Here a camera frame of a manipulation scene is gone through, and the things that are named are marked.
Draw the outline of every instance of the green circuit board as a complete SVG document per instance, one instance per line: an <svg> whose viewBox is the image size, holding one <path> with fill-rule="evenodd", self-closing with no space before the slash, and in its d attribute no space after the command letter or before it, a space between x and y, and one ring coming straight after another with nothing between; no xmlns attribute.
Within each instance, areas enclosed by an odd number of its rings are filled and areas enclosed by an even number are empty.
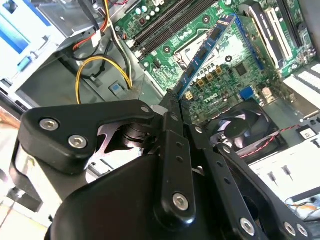
<svg viewBox="0 0 320 240"><path fill-rule="evenodd" d="M139 1L124 18L116 23L116 26L120 28L118 34L126 43L133 41L137 34L149 27L153 18L159 18L176 1L166 0L163 5L158 6L158 9L154 6L153 0ZM231 2L231 5L226 5L225 2L227 1L224 0L217 1L177 31L167 42L141 58L141 66L145 68L163 91L173 88L181 78L186 66L188 66L188 60L192 59L191 52L199 49L201 39L206 35L206 32L215 25L221 15L238 14L238 6L245 1L229 0L228 2ZM276 0L257 0L257 2L261 4L264 10L277 6ZM303 23L298 0L287 0L287 3L294 22L297 25ZM138 11L140 14L137 14L136 10L143 9L144 6L148 10L146 12L141 11L141 13ZM166 25L174 22L182 14L184 13L181 12L170 19L158 32L167 31ZM262 106L270 102L270 99L266 99L270 95L272 95L271 100L279 97L288 98L290 92L282 86L281 78L285 78L309 64L314 58L314 54L310 51L313 46L307 29L299 32L303 47L296 48L286 24L282 21L280 24L291 47L293 57L284 61L282 69L276 70L253 19L240 14L238 16L245 29L246 37L254 47L264 69L259 69L244 37L234 24L219 45L218 52L214 56L214 66L208 65L186 93L187 99L190 100L191 117L195 123L216 118L242 102L239 92L246 87L252 87L254 98ZM143 51L144 46L152 44L153 41L154 39L151 38L149 42L146 41L144 45L138 46L132 51ZM232 61L226 62L229 56L232 56ZM262 89L265 88L270 90L268 94L262 93Z"/></svg>

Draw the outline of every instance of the black fan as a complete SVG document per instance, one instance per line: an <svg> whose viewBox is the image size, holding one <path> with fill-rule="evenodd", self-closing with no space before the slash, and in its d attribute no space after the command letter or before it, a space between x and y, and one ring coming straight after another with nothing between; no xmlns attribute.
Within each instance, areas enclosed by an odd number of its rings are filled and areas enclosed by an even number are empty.
<svg viewBox="0 0 320 240"><path fill-rule="evenodd" d="M257 150L272 136L281 138L282 144L286 145L278 133L277 125L252 98L211 120L205 128L213 145L227 144L240 156ZM270 152L271 149L271 152L274 152L279 147L277 139L275 142L270 144L271 147L264 149L264 153Z"/></svg>

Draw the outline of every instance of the red wire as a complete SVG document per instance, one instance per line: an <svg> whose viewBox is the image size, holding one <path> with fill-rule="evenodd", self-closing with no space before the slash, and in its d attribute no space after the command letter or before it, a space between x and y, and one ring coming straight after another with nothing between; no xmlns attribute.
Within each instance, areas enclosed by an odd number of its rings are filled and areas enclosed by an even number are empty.
<svg viewBox="0 0 320 240"><path fill-rule="evenodd" d="M280 132L280 133L283 133L283 132L285 132L285 131L287 131L287 130L291 130L291 129L298 128L298 127L300 127L300 125L290 126L290 127L287 127L287 128L284 128L284 129L280 130L279 132ZM253 154L256 154L257 152L260 152L262 149L264 149L265 147L267 147L267 146L268 146L273 140L275 140L275 139L276 139L276 136L272 136L263 146L259 147L257 150L255 150L255 151L253 151L253 152L250 152L250 153L248 153L248 154L246 154L246 155L241 156L241 158L243 159L243 158L245 158L245 157L248 157L248 156L251 156L251 155L253 155Z"/></svg>
<svg viewBox="0 0 320 240"><path fill-rule="evenodd" d="M105 20L104 20L104 22L103 22L103 24L101 25L101 27L100 27L99 30L100 30L101 32L105 31L105 30L106 30L105 27L107 26L107 24L108 24L108 17L106 16L106 17L105 17ZM86 41L90 40L94 35L96 35L96 32L95 32L94 34L88 36L87 38L81 40L81 41L78 42L76 45L74 45L73 48L72 48L73 51L75 51L81 44L84 44Z"/></svg>
<svg viewBox="0 0 320 240"><path fill-rule="evenodd" d="M123 2L116 2L116 3L114 3L113 5L125 5L125 4L127 4L129 2L129 0L124 0Z"/></svg>

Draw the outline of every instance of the metal bolt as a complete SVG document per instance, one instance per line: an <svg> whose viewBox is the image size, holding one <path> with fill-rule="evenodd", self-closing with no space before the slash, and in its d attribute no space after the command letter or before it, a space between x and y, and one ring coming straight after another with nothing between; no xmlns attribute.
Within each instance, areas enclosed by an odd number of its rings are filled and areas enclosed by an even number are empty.
<svg viewBox="0 0 320 240"><path fill-rule="evenodd" d="M285 230L290 233L292 236L296 236L295 229L287 222L284 223Z"/></svg>
<svg viewBox="0 0 320 240"><path fill-rule="evenodd" d="M144 112L146 112L146 113L149 113L149 112L150 112L149 109L146 108L145 106L142 106L142 107L141 107L141 110L144 111Z"/></svg>
<svg viewBox="0 0 320 240"><path fill-rule="evenodd" d="M73 135L69 137L69 144L75 149L84 149L87 146L87 140L83 136Z"/></svg>
<svg viewBox="0 0 320 240"><path fill-rule="evenodd" d="M308 237L308 236L309 236L307 230L306 230L303 226L301 226L300 224L297 224L296 227L298 228L299 232L300 232L303 236L305 236L305 237Z"/></svg>
<svg viewBox="0 0 320 240"><path fill-rule="evenodd" d="M231 153L230 149L227 148L226 146L223 146L223 150L224 150L227 154Z"/></svg>
<svg viewBox="0 0 320 240"><path fill-rule="evenodd" d="M173 120L175 120L175 121L179 121L179 119L177 118L176 115L171 115L171 118L172 118Z"/></svg>
<svg viewBox="0 0 320 240"><path fill-rule="evenodd" d="M92 5L92 7L93 7L93 9L96 10L96 11L100 8L100 6L99 6L97 3L94 3L94 4Z"/></svg>
<svg viewBox="0 0 320 240"><path fill-rule="evenodd" d="M200 134L203 133L202 129L200 127L198 127L198 126L195 127L195 130Z"/></svg>
<svg viewBox="0 0 320 240"><path fill-rule="evenodd" d="M240 224L243 230L249 234L250 236L254 236L256 234L255 228L252 225L252 223L246 219L246 218L241 218L240 219Z"/></svg>
<svg viewBox="0 0 320 240"><path fill-rule="evenodd" d="M176 193L173 195L173 203L181 211L186 211L189 208L189 202L187 198L181 193Z"/></svg>
<svg viewBox="0 0 320 240"><path fill-rule="evenodd" d="M40 121L40 127L47 131L54 131L59 128L59 123L51 118L46 118Z"/></svg>

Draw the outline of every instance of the sticker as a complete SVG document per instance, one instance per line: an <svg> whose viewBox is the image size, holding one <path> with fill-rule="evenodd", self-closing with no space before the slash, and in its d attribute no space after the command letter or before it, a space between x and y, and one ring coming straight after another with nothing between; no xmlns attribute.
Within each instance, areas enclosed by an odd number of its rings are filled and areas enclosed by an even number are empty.
<svg viewBox="0 0 320 240"><path fill-rule="evenodd" d="M101 40L101 32L100 30L96 31L95 35L92 36L91 41L92 41L92 46L95 48L98 46L99 42Z"/></svg>
<svg viewBox="0 0 320 240"><path fill-rule="evenodd" d="M305 140L317 135L311 128L301 131L300 134Z"/></svg>

